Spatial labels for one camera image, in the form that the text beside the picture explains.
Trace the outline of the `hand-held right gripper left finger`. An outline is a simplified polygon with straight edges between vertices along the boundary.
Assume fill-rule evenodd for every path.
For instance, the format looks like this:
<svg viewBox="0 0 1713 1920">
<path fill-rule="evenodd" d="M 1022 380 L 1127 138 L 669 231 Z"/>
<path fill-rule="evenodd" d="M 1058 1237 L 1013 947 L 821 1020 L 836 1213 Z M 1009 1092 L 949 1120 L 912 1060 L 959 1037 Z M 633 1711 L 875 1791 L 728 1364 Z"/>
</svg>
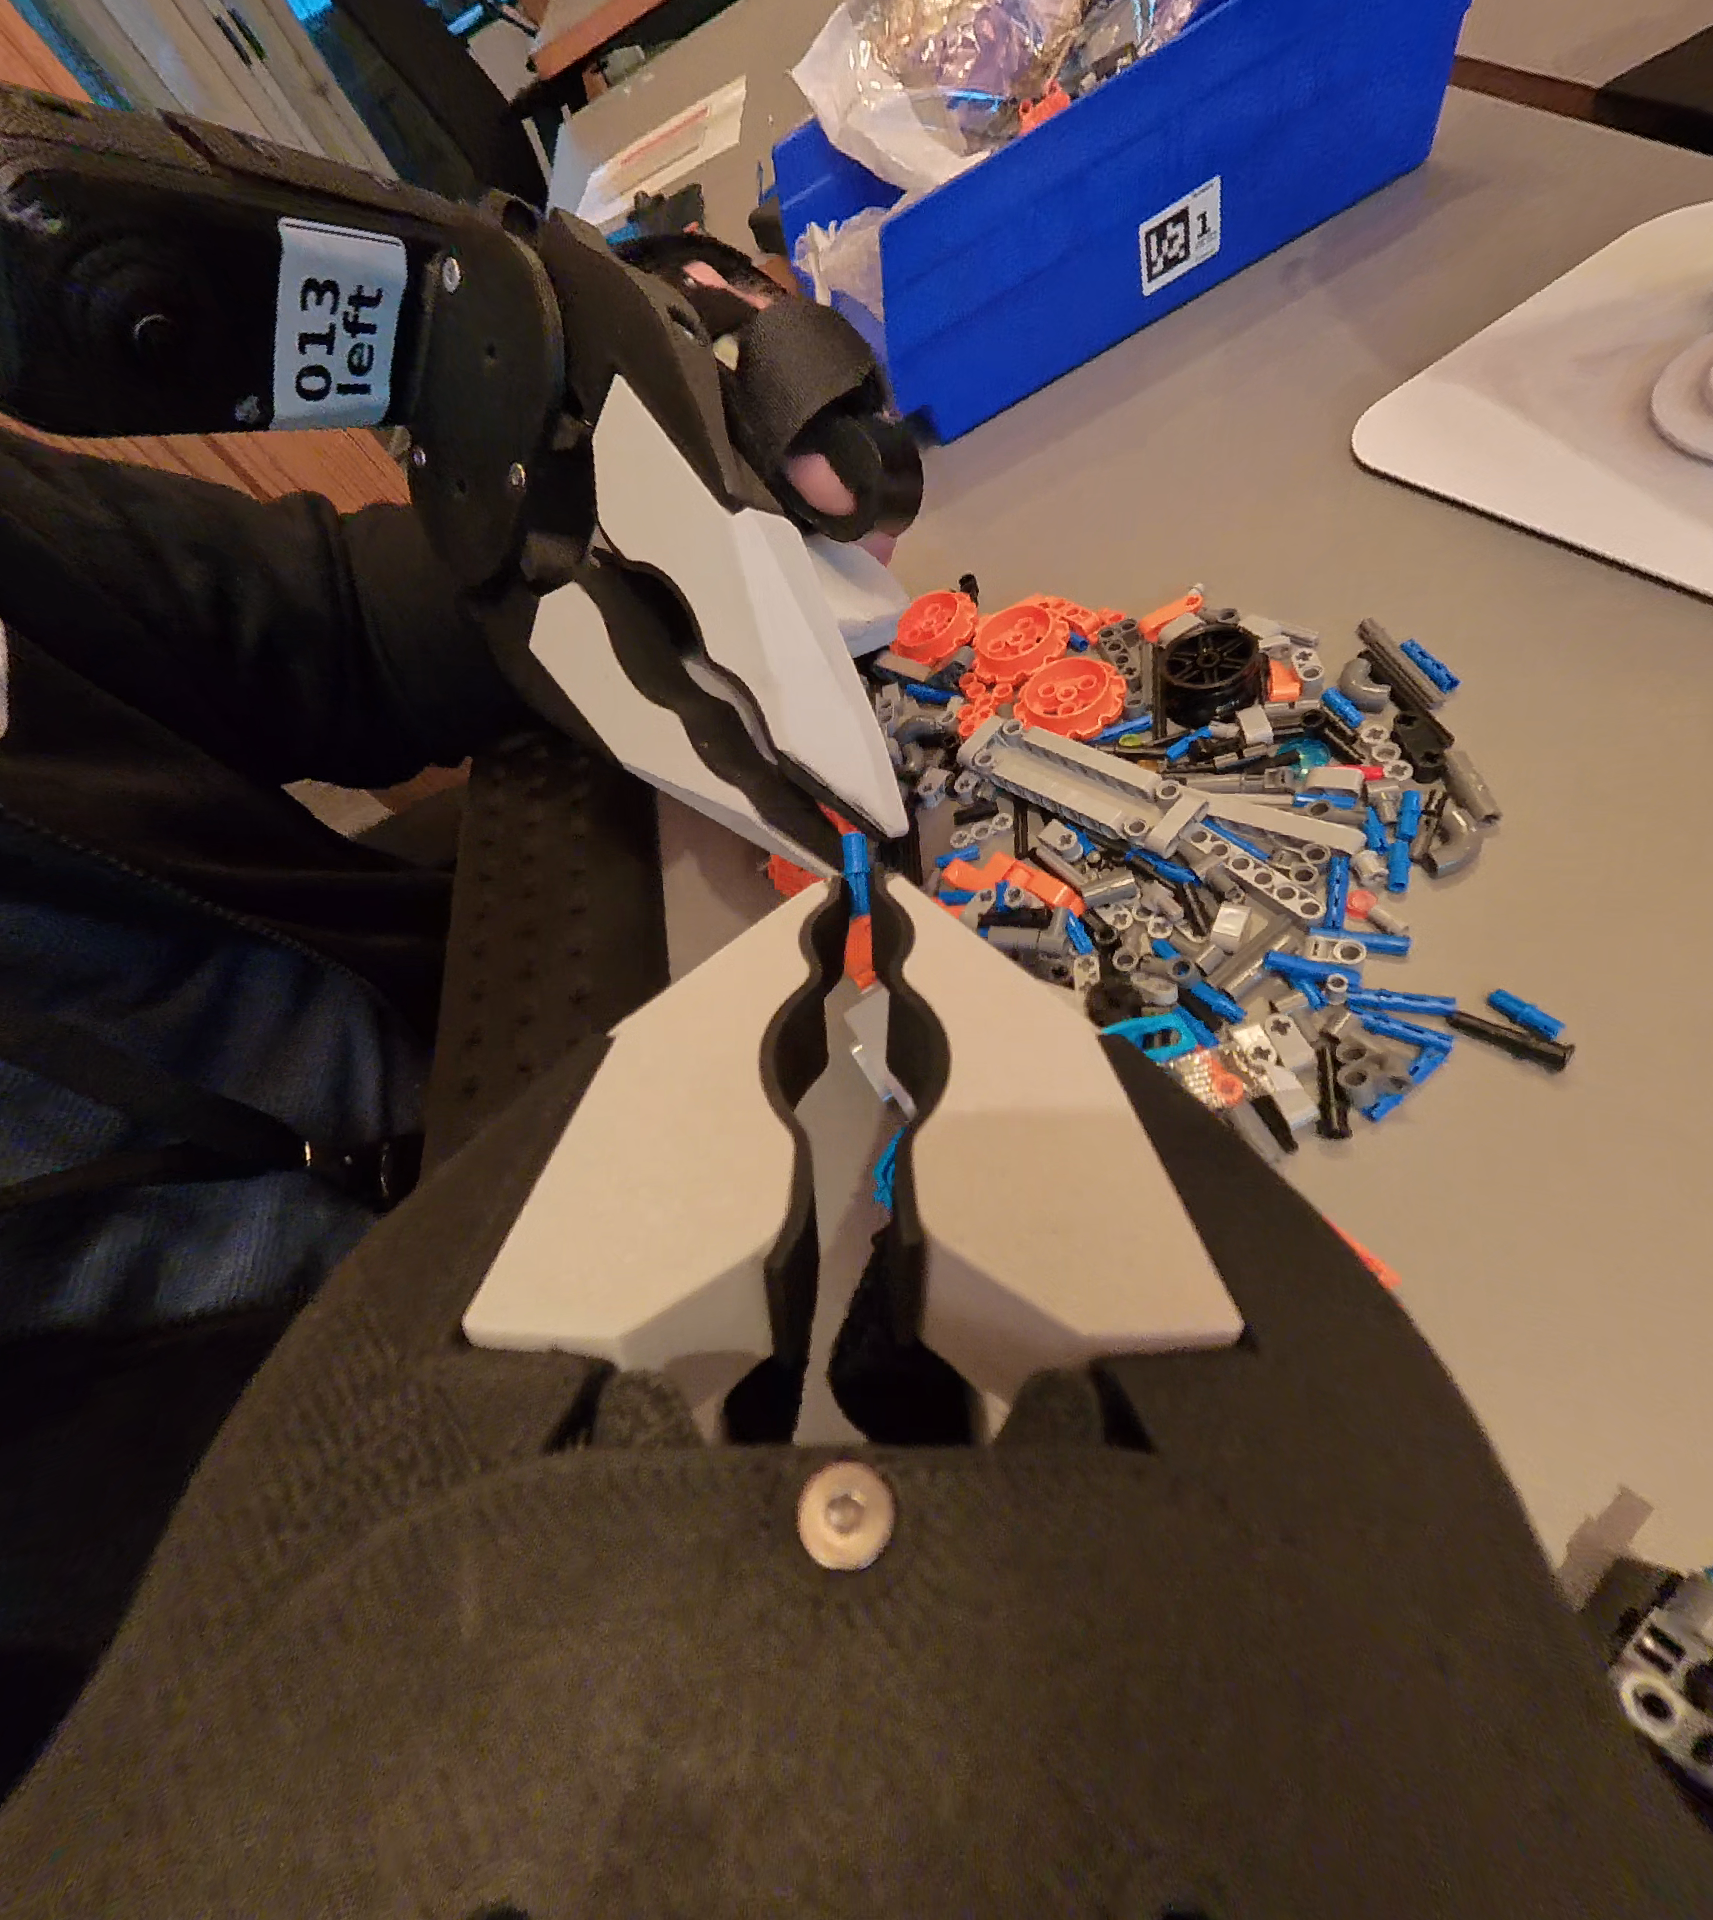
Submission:
<svg viewBox="0 0 1713 1920">
<path fill-rule="evenodd" d="M 728 1437 L 797 1433 L 813 1149 L 844 885 L 808 887 L 621 1020 L 463 1316 L 475 1348 L 660 1374 Z"/>
</svg>

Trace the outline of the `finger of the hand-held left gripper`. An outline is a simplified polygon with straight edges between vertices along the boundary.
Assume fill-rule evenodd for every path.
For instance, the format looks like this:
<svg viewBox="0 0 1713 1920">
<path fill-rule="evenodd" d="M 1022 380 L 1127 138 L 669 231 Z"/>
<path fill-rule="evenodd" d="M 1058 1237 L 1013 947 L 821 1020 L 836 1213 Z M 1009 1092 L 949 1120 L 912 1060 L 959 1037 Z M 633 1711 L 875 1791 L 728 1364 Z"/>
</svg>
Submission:
<svg viewBox="0 0 1713 1920">
<path fill-rule="evenodd" d="M 789 863 L 840 863 L 843 838 L 767 756 L 736 707 L 691 674 L 674 598 L 589 562 L 535 613 L 524 698 L 659 795 Z"/>
<path fill-rule="evenodd" d="M 902 837 L 907 804 L 840 630 L 849 572 L 780 513 L 731 498 L 625 376 L 589 447 L 597 533 L 582 565 L 617 565 L 674 598 L 693 679 L 736 707 L 834 829 Z"/>
</svg>

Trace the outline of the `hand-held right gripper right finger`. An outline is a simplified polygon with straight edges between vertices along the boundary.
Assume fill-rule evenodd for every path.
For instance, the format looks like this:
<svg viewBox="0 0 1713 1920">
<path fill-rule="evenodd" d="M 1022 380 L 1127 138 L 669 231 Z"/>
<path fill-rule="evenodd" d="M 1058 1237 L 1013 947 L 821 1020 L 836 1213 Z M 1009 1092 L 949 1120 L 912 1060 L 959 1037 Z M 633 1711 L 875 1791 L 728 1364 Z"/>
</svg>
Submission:
<svg viewBox="0 0 1713 1920">
<path fill-rule="evenodd" d="M 1170 1078 L 897 876 L 870 959 L 904 1124 L 859 1282 L 859 1431 L 978 1437 L 1039 1374 L 1235 1347 L 1151 1130 Z"/>
</svg>

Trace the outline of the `pile of toy building pieces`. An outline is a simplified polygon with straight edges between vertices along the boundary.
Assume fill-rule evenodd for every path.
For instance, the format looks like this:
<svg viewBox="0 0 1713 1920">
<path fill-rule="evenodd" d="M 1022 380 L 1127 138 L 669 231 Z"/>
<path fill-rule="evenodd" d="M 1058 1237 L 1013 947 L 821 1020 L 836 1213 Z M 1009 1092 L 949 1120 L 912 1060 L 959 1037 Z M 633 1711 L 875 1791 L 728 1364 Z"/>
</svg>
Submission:
<svg viewBox="0 0 1713 1920">
<path fill-rule="evenodd" d="M 998 613 L 970 577 L 951 591 L 975 596 L 978 618 Z M 1140 713 L 1093 739 L 1037 710 L 1035 685 L 1058 661 L 1018 688 L 964 681 L 970 650 L 924 679 L 889 652 L 901 613 L 859 654 L 911 812 L 898 848 L 872 844 L 875 885 L 897 869 L 1100 1034 L 1285 1154 L 1387 1120 L 1464 1042 L 1553 1074 L 1572 1065 L 1566 1022 L 1515 991 L 1465 1004 L 1381 977 L 1412 951 L 1399 913 L 1411 881 L 1459 879 L 1501 823 L 1441 716 L 1462 687 L 1445 661 L 1372 618 L 1326 658 L 1317 633 L 1204 586 L 1142 616 L 1055 598 L 1071 604 L 1064 657 L 1107 630 L 1140 640 Z M 1157 634 L 1199 613 L 1262 640 L 1267 701 L 1166 732 Z M 849 925 L 844 977 L 852 1052 L 904 1119 L 882 1069 L 870 916 Z"/>
</svg>

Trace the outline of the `black perforated mat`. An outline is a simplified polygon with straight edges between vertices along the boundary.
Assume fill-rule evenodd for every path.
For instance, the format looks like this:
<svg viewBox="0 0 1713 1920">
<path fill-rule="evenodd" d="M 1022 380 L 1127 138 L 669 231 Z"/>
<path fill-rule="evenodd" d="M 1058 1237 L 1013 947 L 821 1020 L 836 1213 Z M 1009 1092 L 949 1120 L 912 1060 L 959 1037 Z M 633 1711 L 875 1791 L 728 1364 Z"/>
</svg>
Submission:
<svg viewBox="0 0 1713 1920">
<path fill-rule="evenodd" d="M 653 788 L 547 730 L 481 755 L 458 837 L 424 1175 L 669 979 Z"/>
</svg>

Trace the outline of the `clear plastic bag of parts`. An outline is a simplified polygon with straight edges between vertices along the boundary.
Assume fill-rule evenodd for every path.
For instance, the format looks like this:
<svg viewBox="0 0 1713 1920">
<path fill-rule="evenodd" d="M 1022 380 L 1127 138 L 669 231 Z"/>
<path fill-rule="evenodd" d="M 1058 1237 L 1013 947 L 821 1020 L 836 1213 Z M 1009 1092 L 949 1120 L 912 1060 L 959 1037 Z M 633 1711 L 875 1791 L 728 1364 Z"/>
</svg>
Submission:
<svg viewBox="0 0 1713 1920">
<path fill-rule="evenodd" d="M 844 157 L 882 176 L 941 169 L 1010 143 L 1170 46 L 1204 3 L 834 5 L 790 76 Z"/>
</svg>

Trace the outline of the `large black wheel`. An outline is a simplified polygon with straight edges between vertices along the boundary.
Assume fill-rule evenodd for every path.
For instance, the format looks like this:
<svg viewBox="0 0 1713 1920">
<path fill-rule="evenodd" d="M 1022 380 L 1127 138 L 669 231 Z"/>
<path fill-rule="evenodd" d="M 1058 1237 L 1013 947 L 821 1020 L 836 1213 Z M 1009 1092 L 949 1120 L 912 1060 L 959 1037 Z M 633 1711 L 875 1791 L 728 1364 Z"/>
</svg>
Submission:
<svg viewBox="0 0 1713 1920">
<path fill-rule="evenodd" d="M 1166 623 L 1154 642 L 1157 718 L 1166 732 L 1193 732 L 1267 701 L 1262 640 L 1241 621 L 1199 613 Z"/>
</svg>

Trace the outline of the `person's left hand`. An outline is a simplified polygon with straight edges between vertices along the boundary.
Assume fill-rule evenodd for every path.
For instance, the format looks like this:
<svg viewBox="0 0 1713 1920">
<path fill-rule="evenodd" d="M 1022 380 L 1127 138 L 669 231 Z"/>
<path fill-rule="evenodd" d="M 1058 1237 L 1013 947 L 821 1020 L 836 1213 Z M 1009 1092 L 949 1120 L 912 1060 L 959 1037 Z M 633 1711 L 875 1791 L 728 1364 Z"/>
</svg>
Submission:
<svg viewBox="0 0 1713 1920">
<path fill-rule="evenodd" d="M 708 234 L 676 234 L 657 274 L 700 318 L 728 437 L 782 509 L 840 542 L 902 533 L 921 502 L 917 445 L 854 327 Z"/>
</svg>

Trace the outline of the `orange toothed wheel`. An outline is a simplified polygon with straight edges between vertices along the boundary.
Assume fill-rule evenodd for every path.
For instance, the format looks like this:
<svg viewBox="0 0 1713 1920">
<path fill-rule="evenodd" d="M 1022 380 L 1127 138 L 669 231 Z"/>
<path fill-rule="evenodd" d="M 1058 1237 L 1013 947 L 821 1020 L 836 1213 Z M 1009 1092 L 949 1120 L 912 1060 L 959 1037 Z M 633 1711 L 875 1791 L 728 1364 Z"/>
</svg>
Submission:
<svg viewBox="0 0 1713 1920">
<path fill-rule="evenodd" d="M 1017 690 L 1069 652 L 1071 604 L 1053 595 L 1022 598 L 978 618 L 964 681 L 980 690 Z"/>
<path fill-rule="evenodd" d="M 1138 715 L 1142 707 L 1140 640 L 1132 629 L 1107 630 L 1053 669 L 1048 687 L 1035 685 L 1037 710 L 1066 739 L 1090 741 Z"/>
<path fill-rule="evenodd" d="M 889 652 L 926 679 L 969 652 L 977 629 L 978 603 L 972 595 L 961 589 L 929 591 L 901 613 Z"/>
</svg>

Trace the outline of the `wooden book stand, white base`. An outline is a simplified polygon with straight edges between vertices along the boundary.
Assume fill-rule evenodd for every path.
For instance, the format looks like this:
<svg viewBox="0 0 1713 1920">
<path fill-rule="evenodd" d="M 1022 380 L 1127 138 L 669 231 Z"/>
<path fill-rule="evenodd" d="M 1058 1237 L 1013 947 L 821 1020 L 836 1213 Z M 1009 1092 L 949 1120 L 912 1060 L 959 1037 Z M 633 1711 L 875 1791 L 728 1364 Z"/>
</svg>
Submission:
<svg viewBox="0 0 1713 1920">
<path fill-rule="evenodd" d="M 1713 202 L 1627 233 L 1381 398 L 1351 453 L 1713 603 Z"/>
</svg>

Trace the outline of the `blue storage bin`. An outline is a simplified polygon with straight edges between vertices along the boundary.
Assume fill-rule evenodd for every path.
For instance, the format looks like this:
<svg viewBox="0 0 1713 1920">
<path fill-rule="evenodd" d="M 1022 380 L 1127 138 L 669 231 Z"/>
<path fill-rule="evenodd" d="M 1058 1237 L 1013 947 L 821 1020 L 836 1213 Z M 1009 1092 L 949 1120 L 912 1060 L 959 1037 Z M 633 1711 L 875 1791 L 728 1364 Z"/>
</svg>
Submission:
<svg viewBox="0 0 1713 1920">
<path fill-rule="evenodd" d="M 1467 3 L 1229 3 L 907 211 L 813 119 L 772 148 L 789 244 L 867 209 L 897 406 L 941 445 L 1430 154 Z"/>
</svg>

